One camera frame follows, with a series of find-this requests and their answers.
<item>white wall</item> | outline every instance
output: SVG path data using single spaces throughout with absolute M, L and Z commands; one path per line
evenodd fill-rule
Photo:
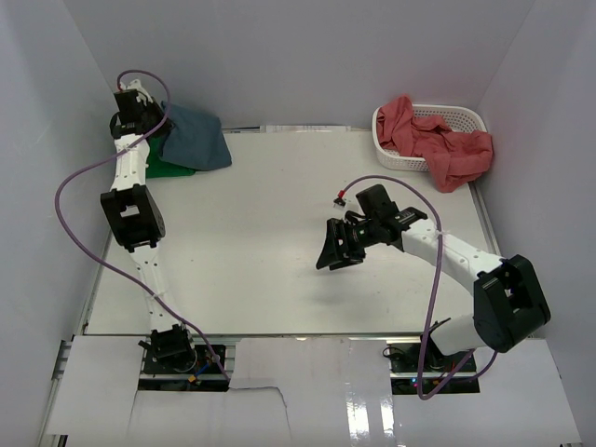
M 481 101 L 494 135 L 481 184 L 499 244 L 535 264 L 549 347 L 586 445 L 596 445 L 596 5 L 535 2 Z
M 110 81 L 153 70 L 228 126 L 369 128 L 401 93 L 476 107 L 533 0 L 64 3 Z
M 115 105 L 60 0 L 0 0 L 0 61 L 0 445 L 26 447 L 96 271 L 59 228 L 53 194 L 66 175 L 113 152 Z M 75 232 L 99 252 L 99 193 L 112 170 L 75 182 L 63 200 Z

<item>green cloth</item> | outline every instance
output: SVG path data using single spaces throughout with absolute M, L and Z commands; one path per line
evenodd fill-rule
M 167 138 L 168 135 L 149 139 L 149 156 L 147 157 L 148 167 L 145 171 L 145 177 L 147 179 L 156 179 L 159 177 L 184 177 L 193 175 L 196 172 L 194 169 L 174 165 L 159 159 L 160 148 L 163 146 L 164 141 Z

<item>white table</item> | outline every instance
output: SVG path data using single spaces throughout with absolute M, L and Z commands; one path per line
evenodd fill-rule
M 487 248 L 467 186 L 436 190 L 429 174 L 384 169 L 371 133 L 227 134 L 228 169 L 148 182 L 167 234 L 161 263 L 181 312 L 210 334 L 420 332 L 434 267 L 393 248 L 367 249 L 364 264 L 317 271 L 325 222 L 340 217 L 337 192 L 366 174 L 398 176 L 438 209 L 444 227 Z M 360 183 L 348 198 L 375 184 Z M 390 183 L 400 208 L 427 211 Z M 135 274 L 129 255 L 111 244 L 107 261 Z M 435 318 L 472 310 L 471 296 L 450 278 L 440 284 Z M 87 333 L 150 331 L 142 291 L 103 271 Z

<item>black bracket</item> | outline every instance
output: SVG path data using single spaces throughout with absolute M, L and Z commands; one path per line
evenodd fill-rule
M 169 331 L 151 332 L 151 343 L 139 342 L 156 362 L 174 370 L 185 371 L 196 362 L 196 352 L 191 345 L 191 338 L 179 324 L 174 324 Z
M 103 193 L 100 201 L 116 242 L 129 252 L 141 245 L 154 248 L 166 235 L 161 212 L 146 185 Z
M 497 352 L 550 321 L 550 310 L 532 263 L 519 254 L 474 282 L 474 327 Z
M 118 91 L 114 94 L 118 113 L 114 114 L 110 120 L 110 133 L 115 140 L 130 134 L 141 136 L 154 128 L 164 117 L 164 112 L 157 102 L 155 100 L 150 102 L 148 98 L 143 101 L 142 95 L 135 88 Z M 152 138 L 169 134 L 173 127 L 173 122 L 167 119 Z

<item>wire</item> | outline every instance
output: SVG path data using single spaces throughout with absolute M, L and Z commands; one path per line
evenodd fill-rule
M 402 361 L 405 360 L 413 364 L 416 363 L 416 359 L 410 356 L 407 352 L 405 352 L 403 349 L 399 349 L 398 347 L 394 346 L 388 346 L 385 349 L 383 349 L 383 357 L 389 360 L 401 359 Z
M 189 326 L 190 328 L 194 329 L 196 331 L 196 333 L 198 333 L 198 335 L 203 339 L 203 342 L 205 342 L 205 346 L 207 347 L 207 349 L 209 350 L 209 352 L 211 353 L 211 355 L 213 356 L 215 363 L 217 364 L 218 368 L 220 369 L 220 371 L 223 374 L 223 377 L 225 377 L 225 380 L 227 380 L 229 382 L 230 377 L 227 375 L 227 373 L 225 372 L 224 366 L 222 366 L 222 363 L 219 360 L 219 356 L 217 356 L 217 354 L 215 354 L 215 351 L 213 350 L 213 346 L 211 346 L 211 344 L 209 343 L 209 340 L 207 339 L 207 337 L 205 336 L 205 334 L 193 323 L 191 323 L 190 321 L 188 321 L 187 319 L 181 317 L 180 315 L 178 315 L 176 312 L 174 312 L 168 305 L 166 305 L 161 298 L 159 298 L 159 296 L 157 296 L 157 294 L 152 291 L 146 284 L 144 284 L 142 281 L 136 279 L 135 277 L 133 277 L 132 275 L 129 275 L 128 273 L 126 273 L 125 271 L 119 269 L 118 267 L 111 265 L 110 263 L 104 261 L 102 258 L 100 258 L 99 256 L 95 255 L 93 252 L 91 252 L 87 247 L 85 247 L 85 245 L 83 244 L 83 242 L 81 242 L 78 237 L 76 237 L 75 233 L 73 232 L 73 230 L 70 228 L 70 226 L 68 226 L 68 223 L 66 223 L 66 220 L 64 219 L 64 216 L 62 215 L 62 210 L 61 210 L 61 203 L 60 203 L 60 199 L 61 199 L 61 194 L 62 194 L 62 190 L 64 189 L 64 187 L 74 178 L 78 177 L 79 175 L 95 169 L 101 165 L 105 165 L 106 163 L 111 162 L 112 160 L 116 160 L 117 158 L 119 158 L 120 156 L 123 156 L 124 154 L 126 154 L 128 151 L 130 151 L 134 146 L 136 146 L 137 144 L 139 144 L 140 142 L 146 140 L 147 138 L 149 138 L 151 135 L 153 135 L 159 128 L 161 128 L 161 126 L 163 126 L 163 124 L 167 121 L 168 116 L 169 116 L 169 110 L 171 108 L 170 105 L 170 94 L 169 94 L 169 88 L 166 85 L 166 83 L 157 75 L 151 73 L 151 72 L 147 72 L 145 70 L 126 70 L 124 72 L 122 72 L 121 74 L 118 75 L 118 78 L 116 79 L 116 82 L 118 84 L 118 87 L 120 86 L 120 79 L 122 79 L 123 76 L 131 74 L 131 73 L 136 73 L 136 74 L 140 74 L 140 75 L 147 75 L 150 77 L 153 77 L 157 82 L 159 82 L 159 84 L 161 84 L 161 86 L 164 88 L 164 90 L 166 91 L 166 97 L 168 100 L 168 103 L 166 105 L 166 110 L 164 111 L 164 116 L 161 118 L 161 121 L 159 121 L 159 123 L 156 124 L 156 126 L 154 128 L 152 128 L 151 130 L 149 130 L 147 133 L 143 134 L 141 137 L 139 137 L 137 140 L 135 140 L 134 142 L 132 142 L 126 149 L 117 152 L 116 154 L 113 154 L 112 156 L 107 157 L 106 159 L 102 160 L 102 161 L 98 161 L 96 163 L 93 163 L 89 166 L 86 166 L 84 168 L 81 168 L 75 172 L 73 172 L 71 175 L 69 175 L 68 177 L 66 177 L 62 183 L 60 184 L 60 186 L 58 186 L 58 189 L 56 190 L 56 195 L 54 196 L 54 210 L 56 211 L 56 215 L 58 216 L 58 220 L 60 221 L 60 224 L 62 225 L 62 228 L 64 229 L 64 231 L 66 232 L 66 234 L 68 235 L 68 237 L 75 243 L 75 245 L 82 251 L 84 252 L 89 258 L 91 258 L 93 261 L 95 261 L 96 263 L 103 265 L 105 268 L 112 270 L 113 272 L 117 273 L 118 275 L 134 282 L 135 284 L 137 284 L 139 287 L 141 287 L 144 291 L 146 291 L 147 293 L 149 293 L 151 296 L 154 297 L 154 299 L 156 300 L 156 302 L 161 305 L 161 307 L 163 307 L 163 309 L 168 312 L 170 315 L 172 315 L 174 318 L 178 319 L 180 322 L 184 323 L 186 326 Z
M 198 370 L 198 372 L 195 374 L 195 377 L 199 377 L 199 375 L 202 374 L 202 373 L 204 373 L 208 368 L 209 368 L 209 363 L 205 363 L 205 365 L 203 366 L 203 368 L 201 368 L 200 370 Z
M 435 381 L 439 381 L 440 379 L 442 379 L 446 373 L 448 373 L 450 371 L 450 369 L 448 369 L 449 363 L 447 363 L 444 367 L 443 367 L 443 372 L 440 374 L 439 377 L 437 377 L 436 379 L 434 379 Z M 451 369 L 455 368 L 455 362 L 452 361 L 451 362 Z
M 437 292 L 439 290 L 440 269 L 442 266 L 442 259 L 443 259 L 442 223 L 440 221 L 440 216 L 437 213 L 437 210 L 435 209 L 435 207 L 432 206 L 432 204 L 428 201 L 428 199 L 422 195 L 422 193 L 420 193 L 417 189 L 415 189 L 413 186 L 410 186 L 406 182 L 396 179 L 394 177 L 389 177 L 387 175 L 373 174 L 373 175 L 365 175 L 362 177 L 358 177 L 356 180 L 348 183 L 347 186 L 342 191 L 339 192 L 338 196 L 340 198 L 342 198 L 344 196 L 344 194 L 347 192 L 347 190 L 350 189 L 352 186 L 354 186 L 356 183 L 362 182 L 364 180 L 372 180 L 372 179 L 387 180 L 390 182 L 394 182 L 394 183 L 400 184 L 404 188 L 406 188 L 406 189 L 410 190 L 412 193 L 414 193 L 418 198 L 420 198 L 420 200 L 422 200 L 424 202 L 425 205 L 427 205 L 428 209 L 430 210 L 430 212 L 432 213 L 432 215 L 435 218 L 435 224 L 437 226 L 437 231 L 439 232 L 439 235 L 437 237 L 438 247 L 437 247 L 437 261 L 435 263 L 435 266 L 436 266 L 435 276 L 432 281 L 432 289 L 430 291 L 430 298 L 428 300 L 427 319 L 425 320 L 425 327 L 422 332 L 422 341 L 420 343 L 420 354 L 418 356 L 418 369 L 417 369 L 417 374 L 416 374 L 416 380 L 417 380 L 417 383 L 421 384 L 422 380 L 423 380 L 425 356 L 427 353 L 428 336 L 430 334 L 430 327 L 432 325 L 432 314 L 435 309 L 435 303 L 437 302 Z M 417 387 L 418 398 L 420 398 L 421 400 L 429 400 L 430 398 L 435 396 L 437 393 L 439 393 L 439 391 L 441 391 L 449 383 L 449 381 L 454 377 L 454 375 L 456 373 L 458 373 L 459 370 L 462 369 L 462 367 L 466 364 L 466 362 L 469 360 L 469 358 L 472 357 L 473 353 L 474 353 L 473 349 L 468 351 L 466 353 L 466 355 L 459 361 L 459 363 L 457 363 L 455 365 L 455 367 L 451 371 L 449 371 L 449 373 L 445 376 L 445 378 L 443 378 L 437 386 L 435 386 L 432 390 L 430 390 L 430 392 L 428 394 L 424 394 L 424 390 L 422 389 L 422 387 L 418 386 Z
M 180 371 L 180 370 L 177 370 L 176 368 L 173 368 L 173 370 L 175 372 L 177 372 L 177 373 L 188 373 L 190 370 L 192 370 L 193 368 L 195 368 L 195 365 L 198 362 L 198 354 L 196 353 L 196 350 L 195 349 L 193 349 L 193 351 L 195 351 L 195 359 L 191 363 L 190 368 L 187 368 L 184 371 Z
M 484 373 L 486 373 L 488 370 L 490 370 L 491 366 L 493 366 L 493 363 L 496 360 L 496 355 L 497 355 L 497 352 L 495 351 L 493 353 L 493 356 L 491 357 L 491 359 L 488 360 L 488 363 L 486 364 L 486 366 L 484 368 L 482 368 L 480 372 L 477 372 L 475 375 L 472 375 L 471 377 L 462 377 L 461 379 L 459 377 L 455 377 L 454 380 L 456 380 L 459 383 L 463 383 L 463 382 L 472 382 L 473 380 L 476 380 L 476 379 L 482 377 L 484 375 Z

